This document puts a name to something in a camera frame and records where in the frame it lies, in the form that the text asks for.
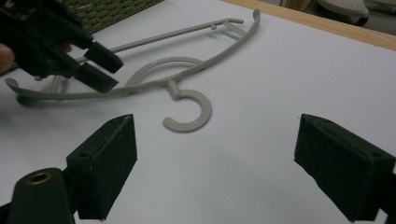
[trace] white surface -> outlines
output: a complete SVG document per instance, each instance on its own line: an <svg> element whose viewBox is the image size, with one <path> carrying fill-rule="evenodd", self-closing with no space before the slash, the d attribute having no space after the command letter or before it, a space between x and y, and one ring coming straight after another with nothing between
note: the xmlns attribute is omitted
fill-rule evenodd
<svg viewBox="0 0 396 224"><path fill-rule="evenodd" d="M227 17L246 20L248 28L251 14L218 1L166 0L96 37L114 47ZM207 30L133 49L120 54L126 64L115 77L124 84L148 62L179 55L206 59L232 43ZM19 104L2 81L0 204L10 201L19 178L65 168L65 157L103 123L133 113L138 161L106 223L349 223L293 161L299 117L331 119L396 155L395 59L394 51L262 15L258 32L242 48L180 82L213 105L209 123L188 134L169 132L162 119L190 121L199 106L173 102L166 89ZM36 86L21 70L11 76L23 87ZM375 223L384 218L380 213Z"/></svg>

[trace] white tabletop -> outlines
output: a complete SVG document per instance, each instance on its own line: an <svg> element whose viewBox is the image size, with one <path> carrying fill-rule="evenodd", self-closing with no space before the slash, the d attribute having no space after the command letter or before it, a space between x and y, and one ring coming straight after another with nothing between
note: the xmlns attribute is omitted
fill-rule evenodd
<svg viewBox="0 0 396 224"><path fill-rule="evenodd" d="M107 47L252 11L220 1L165 0L95 35ZM114 76L170 56L207 59L234 40L204 30L119 55ZM0 204L35 170L66 167L65 157L103 123L134 114L138 161L106 223L349 223L294 161L301 114L330 119L396 155L396 52L262 14L256 34L230 57L180 81L200 91L213 115L194 133L172 133L165 117L191 121L199 106L164 88L84 102L18 102L0 82ZM153 79L188 65L152 70ZM21 86L41 84L22 70ZM87 91L78 83L72 91ZM381 212L375 223L384 223ZM99 223L77 220L77 223Z"/></svg>

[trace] woven mat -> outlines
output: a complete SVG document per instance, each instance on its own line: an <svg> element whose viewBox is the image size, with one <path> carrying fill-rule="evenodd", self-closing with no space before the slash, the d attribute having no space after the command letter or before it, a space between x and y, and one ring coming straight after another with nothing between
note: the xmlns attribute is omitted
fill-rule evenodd
<svg viewBox="0 0 396 224"><path fill-rule="evenodd" d="M82 21L83 28L93 34L118 21L152 7L163 0L67 0L66 6ZM0 72L0 76L18 68L16 64Z"/></svg>

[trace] chair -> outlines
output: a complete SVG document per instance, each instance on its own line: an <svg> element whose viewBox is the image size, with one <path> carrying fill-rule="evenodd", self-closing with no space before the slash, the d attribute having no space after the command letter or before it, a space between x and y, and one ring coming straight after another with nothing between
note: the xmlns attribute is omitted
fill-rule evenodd
<svg viewBox="0 0 396 224"><path fill-rule="evenodd" d="M369 9L364 5L363 0L318 0L318 3L332 12L349 17L359 17L357 22L359 26L363 26L369 20Z"/></svg>

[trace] floor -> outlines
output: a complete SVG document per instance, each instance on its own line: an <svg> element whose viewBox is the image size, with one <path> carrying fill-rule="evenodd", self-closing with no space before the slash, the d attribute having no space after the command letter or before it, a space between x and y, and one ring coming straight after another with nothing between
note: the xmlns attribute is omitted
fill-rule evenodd
<svg viewBox="0 0 396 224"><path fill-rule="evenodd" d="M260 1L278 6L280 4L280 0ZM369 9L370 13L369 20L362 27L390 35L396 35L396 15L394 14L396 7L387 7L378 3L370 2L369 0L364 1L364 4ZM356 24L357 20L359 19L330 12L323 7L319 7L317 0L313 0L304 12L349 24Z"/></svg>

